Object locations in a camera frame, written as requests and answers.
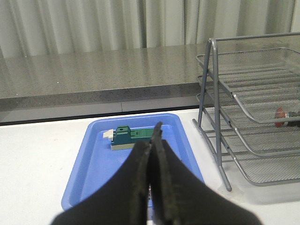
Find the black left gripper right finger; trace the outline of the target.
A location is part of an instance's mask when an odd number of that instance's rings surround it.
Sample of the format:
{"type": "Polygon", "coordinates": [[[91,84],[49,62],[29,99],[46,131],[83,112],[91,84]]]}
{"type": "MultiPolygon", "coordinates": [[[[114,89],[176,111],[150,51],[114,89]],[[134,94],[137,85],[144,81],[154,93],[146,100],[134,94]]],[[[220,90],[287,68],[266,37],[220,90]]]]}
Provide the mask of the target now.
{"type": "Polygon", "coordinates": [[[201,182],[162,139],[162,123],[151,139],[149,172],[157,225],[260,225],[252,212],[201,182]]]}

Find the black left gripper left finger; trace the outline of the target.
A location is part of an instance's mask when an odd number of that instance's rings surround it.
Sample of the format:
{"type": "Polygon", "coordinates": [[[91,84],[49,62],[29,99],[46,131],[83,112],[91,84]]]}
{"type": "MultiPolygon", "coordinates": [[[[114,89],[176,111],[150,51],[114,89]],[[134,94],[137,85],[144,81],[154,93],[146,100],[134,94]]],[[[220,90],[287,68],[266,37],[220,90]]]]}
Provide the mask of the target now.
{"type": "Polygon", "coordinates": [[[137,142],[119,170],[94,194],[59,214],[54,225],[145,225],[149,142],[137,142]]]}

